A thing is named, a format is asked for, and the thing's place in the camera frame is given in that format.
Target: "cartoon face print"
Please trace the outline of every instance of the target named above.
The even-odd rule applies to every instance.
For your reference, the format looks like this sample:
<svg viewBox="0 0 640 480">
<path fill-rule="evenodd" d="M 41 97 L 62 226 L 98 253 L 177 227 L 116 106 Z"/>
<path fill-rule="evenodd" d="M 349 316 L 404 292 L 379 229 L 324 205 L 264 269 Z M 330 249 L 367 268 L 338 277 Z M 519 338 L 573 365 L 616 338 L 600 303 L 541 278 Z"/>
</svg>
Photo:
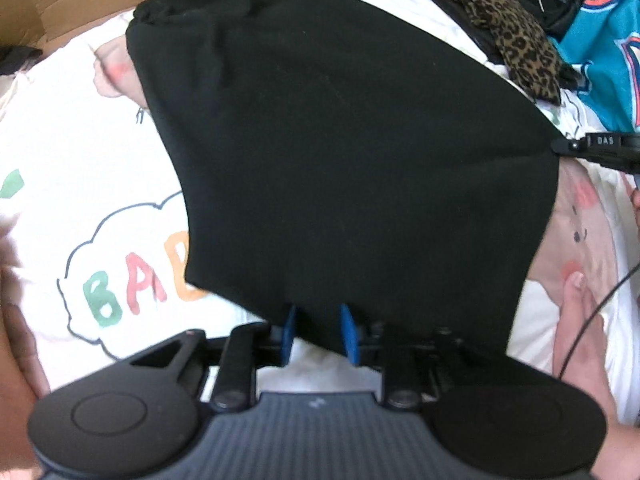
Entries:
<svg viewBox="0 0 640 480">
<path fill-rule="evenodd" d="M 528 278 L 561 305 L 564 282 L 577 271 L 598 302 L 618 281 L 611 227 L 593 183 L 577 160 L 562 158 L 556 203 Z"/>
</svg>

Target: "black plastic device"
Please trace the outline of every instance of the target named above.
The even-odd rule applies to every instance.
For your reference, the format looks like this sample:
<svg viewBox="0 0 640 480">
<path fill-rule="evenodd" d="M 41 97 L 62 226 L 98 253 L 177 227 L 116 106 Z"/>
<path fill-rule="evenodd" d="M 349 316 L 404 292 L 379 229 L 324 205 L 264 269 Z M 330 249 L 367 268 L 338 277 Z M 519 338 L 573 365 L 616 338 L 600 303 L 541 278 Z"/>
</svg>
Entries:
<svg viewBox="0 0 640 480">
<path fill-rule="evenodd" d="M 189 330 L 40 400 L 28 432 L 44 480 L 586 480 L 606 433 L 581 391 L 447 329 L 343 326 L 372 392 L 255 395 L 284 366 L 284 328 Z M 219 365 L 210 400 L 200 400 Z"/>
<path fill-rule="evenodd" d="M 581 139 L 555 139 L 556 155 L 583 158 L 606 168 L 640 174 L 640 136 L 617 132 L 589 133 Z"/>
</svg>

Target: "black cable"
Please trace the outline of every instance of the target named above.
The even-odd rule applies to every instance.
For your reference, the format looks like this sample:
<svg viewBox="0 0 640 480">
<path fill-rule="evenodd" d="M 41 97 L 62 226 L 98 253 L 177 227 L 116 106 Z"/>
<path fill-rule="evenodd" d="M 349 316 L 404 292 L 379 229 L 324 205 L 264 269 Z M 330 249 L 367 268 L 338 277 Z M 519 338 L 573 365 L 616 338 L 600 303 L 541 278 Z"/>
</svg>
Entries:
<svg viewBox="0 0 640 480">
<path fill-rule="evenodd" d="M 631 269 L 627 273 L 627 275 L 618 282 L 618 284 L 615 287 L 611 289 L 610 293 L 605 296 L 604 300 L 602 300 L 600 304 L 596 307 L 596 310 L 593 311 L 593 314 L 591 314 L 585 320 L 584 324 L 580 329 L 580 332 L 578 332 L 578 335 L 574 339 L 574 343 L 571 345 L 571 348 L 569 348 L 569 353 L 564 358 L 564 362 L 562 363 L 562 368 L 560 368 L 560 373 L 558 374 L 558 379 L 562 380 L 562 377 L 566 372 L 566 368 L 569 365 L 569 361 L 571 360 L 571 357 L 574 355 L 575 349 L 580 343 L 580 339 L 582 339 L 582 336 L 584 335 L 584 333 L 587 332 L 587 329 L 589 328 L 591 321 L 595 319 L 595 317 L 600 313 L 600 311 L 604 308 L 604 306 L 607 303 L 609 303 L 609 300 L 613 298 L 613 295 L 618 291 L 618 289 L 622 285 L 624 285 L 626 282 L 628 282 L 628 280 L 638 271 L 638 269 L 640 269 L 640 262 L 636 263 L 636 266 L 633 269 Z"/>
</svg>

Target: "black fabric cover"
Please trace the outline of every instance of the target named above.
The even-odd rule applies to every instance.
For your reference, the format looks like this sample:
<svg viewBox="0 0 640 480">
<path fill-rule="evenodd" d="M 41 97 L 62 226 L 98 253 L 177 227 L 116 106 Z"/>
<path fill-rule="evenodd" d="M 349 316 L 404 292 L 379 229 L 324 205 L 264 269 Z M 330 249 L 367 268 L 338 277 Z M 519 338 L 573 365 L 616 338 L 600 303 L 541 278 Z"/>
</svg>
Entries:
<svg viewBox="0 0 640 480">
<path fill-rule="evenodd" d="M 149 0 L 127 31 L 184 191 L 186 280 L 343 352 L 338 306 L 506 348 L 559 132 L 359 0 Z"/>
<path fill-rule="evenodd" d="M 562 41 L 584 0 L 518 0 L 552 38 Z"/>
</svg>

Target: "leopard print fabric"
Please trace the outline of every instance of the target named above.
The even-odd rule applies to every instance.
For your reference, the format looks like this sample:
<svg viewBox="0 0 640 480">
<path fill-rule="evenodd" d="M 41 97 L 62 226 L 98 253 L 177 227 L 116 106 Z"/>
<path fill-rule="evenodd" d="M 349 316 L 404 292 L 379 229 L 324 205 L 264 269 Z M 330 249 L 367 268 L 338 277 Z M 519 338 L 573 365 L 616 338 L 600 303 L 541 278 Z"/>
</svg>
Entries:
<svg viewBox="0 0 640 480">
<path fill-rule="evenodd" d="M 536 19 L 518 0 L 453 0 L 472 23 L 488 29 L 511 80 L 531 98 L 561 103 L 559 76 L 564 63 Z"/>
</svg>

